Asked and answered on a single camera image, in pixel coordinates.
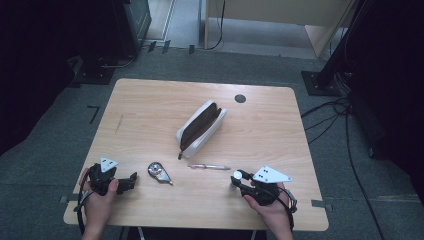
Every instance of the black cable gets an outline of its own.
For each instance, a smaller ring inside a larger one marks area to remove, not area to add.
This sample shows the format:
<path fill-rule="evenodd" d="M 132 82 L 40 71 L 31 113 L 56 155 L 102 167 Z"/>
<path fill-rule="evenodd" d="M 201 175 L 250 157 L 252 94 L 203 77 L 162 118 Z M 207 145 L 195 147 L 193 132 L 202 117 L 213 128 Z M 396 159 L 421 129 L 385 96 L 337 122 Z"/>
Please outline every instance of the black cable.
<path fill-rule="evenodd" d="M 353 61 L 353 60 L 349 60 L 348 59 L 348 56 L 347 56 L 347 45 L 348 45 L 348 42 L 349 42 L 349 37 L 350 37 L 350 34 L 351 34 L 351 32 L 352 32 L 352 27 L 354 26 L 354 24 L 356 23 L 356 21 L 358 20 L 358 16 L 361 14 L 361 12 L 363 11 L 363 9 L 364 9 L 364 6 L 366 5 L 366 3 L 367 3 L 367 0 L 363 0 L 362 1 L 362 3 L 361 2 L 359 2 L 359 4 L 358 4 L 358 6 L 356 7 L 357 9 L 356 9 L 356 12 L 355 12 L 355 15 L 354 15 L 354 18 L 350 21 L 350 23 L 349 23 L 349 26 L 347 27 L 347 31 L 346 31 L 346 36 L 345 36 L 345 34 L 344 34 L 344 30 L 345 30 L 345 28 L 343 28 L 343 30 L 342 30 L 342 36 L 341 36 L 341 38 L 343 39 L 344 37 L 346 37 L 346 40 L 345 40 L 345 42 L 344 42 L 344 50 L 343 50 L 343 57 L 344 57 L 344 61 L 343 62 L 341 62 L 336 68 L 335 68 L 335 74 L 337 73 L 337 72 L 339 72 L 339 69 L 343 66 L 343 65 L 347 65 L 347 67 L 349 68 L 349 69 L 351 69 L 352 71 L 353 71 L 353 69 L 355 68 L 355 66 L 356 66 L 356 62 L 355 61 Z"/>
<path fill-rule="evenodd" d="M 224 3 L 222 4 L 221 26 L 218 25 L 221 36 L 219 37 L 219 40 L 218 40 L 218 42 L 216 43 L 216 45 L 214 47 L 212 47 L 212 48 L 206 48 L 205 50 L 213 50 L 213 49 L 215 49 L 221 43 L 221 41 L 222 41 L 222 26 L 223 26 L 223 22 L 224 22 L 224 12 L 225 12 L 225 0 L 224 0 Z"/>
<path fill-rule="evenodd" d="M 314 127 L 316 127 L 316 126 L 318 126 L 318 125 L 320 125 L 320 124 L 322 124 L 322 123 L 324 123 L 325 121 L 328 121 L 328 120 L 330 120 L 330 119 L 332 119 L 332 118 L 334 118 L 334 117 L 336 117 L 336 116 L 338 116 L 339 114 L 334 114 L 333 116 L 331 116 L 331 117 L 329 117 L 329 118 L 326 118 L 326 119 L 324 119 L 324 120 L 322 120 L 321 122 L 319 122 L 319 123 L 316 123 L 316 124 L 314 124 L 314 125 L 312 125 L 312 126 L 310 126 L 310 127 L 308 127 L 308 128 L 305 128 L 305 131 L 308 131 L 309 129 L 312 129 L 312 128 L 314 128 Z"/>
<path fill-rule="evenodd" d="M 322 135 L 324 135 L 324 133 L 326 133 L 328 131 L 328 129 L 331 128 L 331 126 L 333 126 L 334 122 L 339 118 L 340 115 L 337 115 L 337 117 L 331 122 L 331 124 L 320 134 L 318 135 L 316 138 L 312 139 L 311 141 L 308 142 L 308 144 L 313 143 L 315 140 L 317 140 L 318 138 L 320 138 Z"/>
<path fill-rule="evenodd" d="M 121 232 L 119 233 L 119 240 L 122 240 L 122 236 L 124 235 L 125 227 L 121 228 Z"/>
<path fill-rule="evenodd" d="M 98 61 L 100 62 L 100 61 L 102 61 L 104 59 L 106 59 L 106 58 L 99 58 Z M 134 61 L 134 59 L 135 59 L 135 56 L 132 57 L 129 62 L 127 62 L 127 63 L 125 63 L 123 65 L 116 65 L 116 66 L 113 66 L 113 65 L 112 66 L 100 65 L 100 67 L 102 67 L 102 68 L 123 68 L 123 67 L 126 67 L 126 66 L 130 65 Z"/>
<path fill-rule="evenodd" d="M 275 196 L 276 197 L 276 200 L 283 205 L 284 210 L 287 212 L 287 216 L 289 217 L 290 230 L 293 231 L 293 227 L 294 227 L 293 213 L 296 212 L 296 210 L 297 210 L 297 208 L 296 208 L 297 200 L 292 199 L 292 196 L 286 191 L 286 189 L 283 189 L 283 188 L 280 188 L 280 187 L 278 187 L 278 189 L 279 189 L 278 195 L 274 195 L 270 191 L 268 191 L 266 189 L 262 189 L 262 188 L 257 189 L 257 190 L 259 190 L 259 191 L 261 191 L 261 192 L 263 192 L 263 193 L 265 193 L 269 196 Z M 287 204 L 283 200 L 280 199 L 279 195 L 282 192 L 287 194 L 287 196 L 289 197 L 289 206 L 290 207 L 287 206 Z"/>
<path fill-rule="evenodd" d="M 346 121 L 346 146 L 347 146 L 347 152 L 348 152 L 348 155 L 349 155 L 350 166 L 352 167 L 352 171 L 353 171 L 353 174 L 355 175 L 356 182 L 358 183 L 359 188 L 361 189 L 361 192 L 364 195 L 365 201 L 366 201 L 366 203 L 368 205 L 368 208 L 369 208 L 369 210 L 371 212 L 371 215 L 372 215 L 372 218 L 374 220 L 374 223 L 375 223 L 375 225 L 377 227 L 378 233 L 380 234 L 380 238 L 382 240 L 384 240 L 385 238 L 384 238 L 384 235 L 383 235 L 383 231 L 381 230 L 380 224 L 377 221 L 377 217 L 375 216 L 374 210 L 373 210 L 373 208 L 371 206 L 371 203 L 370 203 L 370 201 L 368 199 L 368 195 L 365 192 L 365 189 L 362 186 L 361 181 L 359 180 L 358 174 L 356 172 L 355 165 L 353 165 L 352 153 L 350 151 L 350 138 L 349 138 L 348 118 L 349 118 L 349 114 L 347 113 L 346 114 L 346 120 L 345 120 Z"/>
<path fill-rule="evenodd" d="M 345 104 L 345 102 L 343 102 L 343 101 L 348 101 L 348 99 L 343 97 L 343 98 L 339 98 L 339 99 L 337 99 L 337 100 L 335 100 L 335 101 L 325 102 L 325 103 L 323 103 L 323 104 L 321 104 L 321 105 L 319 105 L 319 106 L 317 106 L 317 107 L 311 108 L 310 110 L 306 111 L 305 113 L 303 113 L 303 114 L 301 115 L 301 118 L 304 118 L 304 117 L 308 116 L 309 114 L 311 114 L 311 113 L 313 113 L 313 112 L 317 111 L 318 109 L 320 109 L 320 108 L 322 108 L 322 107 L 325 107 L 325 106 L 342 105 L 342 106 L 346 107 L 346 106 L 344 105 L 344 104 Z"/>
<path fill-rule="evenodd" d="M 306 130 L 309 130 L 309 129 L 313 128 L 313 127 L 316 127 L 316 126 L 324 123 L 325 121 L 328 121 L 328 120 L 334 118 L 333 121 L 330 123 L 330 125 L 321 134 L 319 134 L 317 137 L 315 137 L 314 139 L 312 139 L 311 141 L 309 141 L 308 144 L 313 143 L 315 140 L 317 140 L 318 138 L 320 138 L 324 133 L 326 133 L 331 128 L 331 126 L 333 126 L 334 122 L 339 118 L 340 115 L 345 115 L 346 112 L 347 112 L 347 109 L 350 106 L 348 104 L 349 104 L 349 102 L 348 102 L 348 99 L 347 98 L 339 98 L 336 101 L 325 102 L 325 103 L 323 103 L 323 104 L 321 104 L 321 105 L 319 105 L 317 107 L 314 107 L 314 108 L 306 111 L 305 113 L 303 113 L 301 115 L 302 118 L 306 117 L 307 115 L 309 115 L 309 114 L 317 111 L 318 109 L 320 109 L 320 108 L 322 108 L 324 106 L 332 106 L 333 107 L 333 110 L 336 112 L 335 115 L 333 115 L 333 116 L 331 116 L 331 117 L 329 117 L 327 119 L 324 119 L 324 120 L 320 121 L 319 123 L 316 123 L 313 126 L 308 127 L 308 128 L 305 129 L 305 131 Z M 337 106 L 342 106 L 343 107 L 343 110 L 342 111 L 339 111 L 337 109 Z"/>
<path fill-rule="evenodd" d="M 337 72 L 335 73 L 335 79 L 338 83 L 339 87 L 345 92 L 345 94 L 348 94 L 351 90 L 348 86 L 348 80 L 350 79 L 352 75 L 346 72 Z"/>
<path fill-rule="evenodd" d="M 81 202 L 81 197 L 82 197 L 82 192 L 84 190 L 84 184 L 85 184 L 85 182 L 87 182 L 88 173 L 90 172 L 90 170 L 91 170 L 91 168 L 85 173 L 85 175 L 84 175 L 84 177 L 83 177 L 83 179 L 81 181 L 80 190 L 79 190 L 79 193 L 78 193 L 78 202 L 77 202 L 78 205 L 74 209 L 74 211 L 77 212 L 78 225 L 79 225 L 79 228 L 80 228 L 81 235 L 83 235 L 84 234 L 84 231 L 85 231 L 85 226 L 84 226 L 84 222 L 83 222 L 83 218 L 82 218 L 82 210 L 81 210 L 82 205 L 84 203 Z"/>

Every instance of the tape mark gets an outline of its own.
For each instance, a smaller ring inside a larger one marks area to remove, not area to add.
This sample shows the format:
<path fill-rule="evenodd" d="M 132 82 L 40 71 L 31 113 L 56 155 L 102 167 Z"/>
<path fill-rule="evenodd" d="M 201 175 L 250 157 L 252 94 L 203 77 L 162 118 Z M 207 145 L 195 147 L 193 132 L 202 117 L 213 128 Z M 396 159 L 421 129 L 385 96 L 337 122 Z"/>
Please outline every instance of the tape mark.
<path fill-rule="evenodd" d="M 319 208 L 324 208 L 327 212 L 332 212 L 334 211 L 333 205 L 331 204 L 325 204 L 324 201 L 322 200 L 311 200 L 311 204 L 312 207 L 319 207 Z"/>
<path fill-rule="evenodd" d="M 163 49 L 162 49 L 162 54 L 165 54 L 165 53 L 168 52 L 170 43 L 171 43 L 171 40 L 168 40 L 168 41 L 165 42 L 165 46 L 163 46 Z"/>
<path fill-rule="evenodd" d="M 153 50 L 155 50 L 155 47 L 156 47 L 156 41 L 150 43 L 149 51 L 147 51 L 147 52 L 152 52 Z"/>
<path fill-rule="evenodd" d="M 97 113 L 100 110 L 100 107 L 99 106 L 90 106 L 90 105 L 88 105 L 87 108 L 95 108 L 96 109 L 96 111 L 94 112 L 94 115 L 93 115 L 93 117 L 91 118 L 91 121 L 90 121 L 90 124 L 93 124 L 94 119 L 96 119 Z"/>
<path fill-rule="evenodd" d="M 59 203 L 68 204 L 70 201 L 78 201 L 78 195 L 77 193 L 70 193 L 67 196 L 60 196 Z"/>
<path fill-rule="evenodd" d="M 194 53 L 194 45 L 190 45 L 190 50 L 188 50 L 188 53 L 190 55 Z"/>

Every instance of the white pencil case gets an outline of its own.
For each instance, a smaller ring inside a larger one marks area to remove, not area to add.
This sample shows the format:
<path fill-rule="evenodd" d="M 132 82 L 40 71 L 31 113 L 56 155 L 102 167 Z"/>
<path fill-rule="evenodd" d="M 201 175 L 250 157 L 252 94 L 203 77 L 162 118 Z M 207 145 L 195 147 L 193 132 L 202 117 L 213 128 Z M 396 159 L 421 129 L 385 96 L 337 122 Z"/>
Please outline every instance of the white pencil case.
<path fill-rule="evenodd" d="M 227 109 L 218 108 L 217 104 L 209 100 L 190 117 L 182 128 L 177 131 L 176 138 L 180 145 L 182 156 L 192 157 L 209 140 L 221 126 Z"/>

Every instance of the pen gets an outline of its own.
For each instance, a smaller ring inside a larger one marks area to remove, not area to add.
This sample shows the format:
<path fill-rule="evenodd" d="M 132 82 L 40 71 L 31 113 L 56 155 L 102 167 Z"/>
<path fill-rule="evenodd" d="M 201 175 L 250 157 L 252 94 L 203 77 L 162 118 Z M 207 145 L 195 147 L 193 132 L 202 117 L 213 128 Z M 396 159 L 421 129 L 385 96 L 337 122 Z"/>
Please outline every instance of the pen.
<path fill-rule="evenodd" d="M 210 165 L 210 164 L 189 164 L 187 167 L 192 169 L 215 169 L 215 170 L 230 170 L 231 168 L 224 165 Z"/>

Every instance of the human hand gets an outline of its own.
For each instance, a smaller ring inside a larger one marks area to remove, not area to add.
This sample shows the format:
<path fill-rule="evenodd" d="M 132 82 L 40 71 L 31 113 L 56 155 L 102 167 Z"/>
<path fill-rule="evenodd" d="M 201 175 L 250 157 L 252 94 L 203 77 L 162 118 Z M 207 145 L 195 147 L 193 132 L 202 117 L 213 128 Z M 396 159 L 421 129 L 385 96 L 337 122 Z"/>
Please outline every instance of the human hand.
<path fill-rule="evenodd" d="M 281 189 L 285 189 L 283 183 L 277 183 L 277 186 Z M 286 204 L 286 206 L 289 205 L 289 197 L 287 194 L 280 193 L 279 198 Z M 253 210 L 261 215 L 262 220 L 277 239 L 293 239 L 293 235 L 290 230 L 289 216 L 283 204 L 276 200 L 270 205 L 261 206 L 249 195 L 244 195 L 244 199 Z"/>
<path fill-rule="evenodd" d="M 82 184 L 82 179 L 87 171 L 88 168 L 82 173 L 80 185 Z M 105 196 L 101 196 L 96 192 L 93 193 L 89 181 L 84 183 L 83 189 L 84 191 L 89 191 L 90 195 L 84 203 L 87 223 L 82 239 L 100 239 L 106 223 L 109 221 L 112 214 L 118 185 L 118 179 L 113 179 L 109 184 L 107 194 Z"/>

